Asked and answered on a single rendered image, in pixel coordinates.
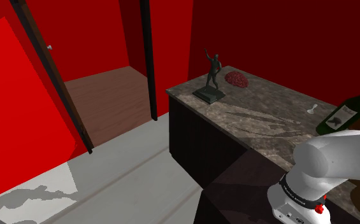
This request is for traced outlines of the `dark green human figure statue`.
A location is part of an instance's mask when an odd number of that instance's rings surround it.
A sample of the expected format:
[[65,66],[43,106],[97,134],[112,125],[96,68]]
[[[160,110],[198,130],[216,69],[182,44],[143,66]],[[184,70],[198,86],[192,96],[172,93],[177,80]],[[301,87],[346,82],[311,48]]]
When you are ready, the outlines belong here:
[[219,90],[219,85],[217,83],[217,75],[222,70],[222,64],[218,60],[218,54],[215,54],[214,57],[211,58],[208,55],[206,48],[205,53],[206,58],[210,61],[210,69],[207,75],[206,84],[204,87],[197,89],[192,94],[202,101],[205,101],[208,104],[212,104],[226,96]]

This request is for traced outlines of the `dark door frame post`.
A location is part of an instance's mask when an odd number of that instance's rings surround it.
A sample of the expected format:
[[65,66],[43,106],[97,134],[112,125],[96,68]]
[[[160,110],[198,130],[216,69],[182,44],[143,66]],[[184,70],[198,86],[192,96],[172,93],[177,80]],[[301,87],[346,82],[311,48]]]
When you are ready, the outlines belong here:
[[150,1],[139,0],[141,23],[143,29],[143,44],[145,50],[145,65],[148,81],[148,94],[150,101],[150,114],[154,121],[157,121],[157,101],[155,92],[155,77],[154,77],[154,58],[152,45],[152,31],[150,19]]

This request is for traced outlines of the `dark green labelled wine bottle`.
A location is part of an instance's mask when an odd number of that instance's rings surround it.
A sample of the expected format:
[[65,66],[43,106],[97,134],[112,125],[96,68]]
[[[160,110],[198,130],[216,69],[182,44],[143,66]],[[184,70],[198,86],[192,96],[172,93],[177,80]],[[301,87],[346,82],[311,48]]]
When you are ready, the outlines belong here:
[[315,128],[316,133],[322,136],[349,128],[360,119],[360,95],[342,102]]

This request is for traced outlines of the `dark cabinet with marble top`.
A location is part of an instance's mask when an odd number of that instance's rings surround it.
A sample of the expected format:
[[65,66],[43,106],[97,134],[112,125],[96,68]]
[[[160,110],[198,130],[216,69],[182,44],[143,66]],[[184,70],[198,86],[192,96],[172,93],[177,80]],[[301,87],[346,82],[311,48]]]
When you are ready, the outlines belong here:
[[[227,83],[226,95],[207,104],[192,93],[205,85],[200,76],[168,89],[169,151],[202,191],[246,151],[255,150],[285,172],[294,165],[294,147],[316,136],[316,126],[334,106],[263,78],[247,74],[248,87]],[[314,114],[306,111],[314,104]]]

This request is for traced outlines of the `red door with knob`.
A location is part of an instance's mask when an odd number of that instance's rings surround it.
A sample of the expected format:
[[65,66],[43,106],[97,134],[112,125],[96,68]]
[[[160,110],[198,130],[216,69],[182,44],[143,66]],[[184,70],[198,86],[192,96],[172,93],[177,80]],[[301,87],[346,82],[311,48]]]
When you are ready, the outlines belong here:
[[10,0],[0,0],[0,194],[86,151]]

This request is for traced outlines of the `dark robot stand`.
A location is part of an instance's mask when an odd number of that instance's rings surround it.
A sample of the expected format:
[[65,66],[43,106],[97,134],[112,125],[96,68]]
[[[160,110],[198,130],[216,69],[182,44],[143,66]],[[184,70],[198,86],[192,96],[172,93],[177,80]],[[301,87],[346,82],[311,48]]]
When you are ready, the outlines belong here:
[[246,151],[202,192],[193,224],[283,224],[267,191],[285,170],[255,150]]

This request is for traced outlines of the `red brain-shaped object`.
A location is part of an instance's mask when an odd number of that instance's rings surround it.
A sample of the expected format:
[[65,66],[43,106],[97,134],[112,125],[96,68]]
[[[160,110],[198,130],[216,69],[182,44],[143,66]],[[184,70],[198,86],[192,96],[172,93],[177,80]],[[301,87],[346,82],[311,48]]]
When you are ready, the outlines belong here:
[[245,77],[244,74],[238,71],[231,71],[227,73],[224,79],[233,86],[240,88],[248,87],[248,79]]

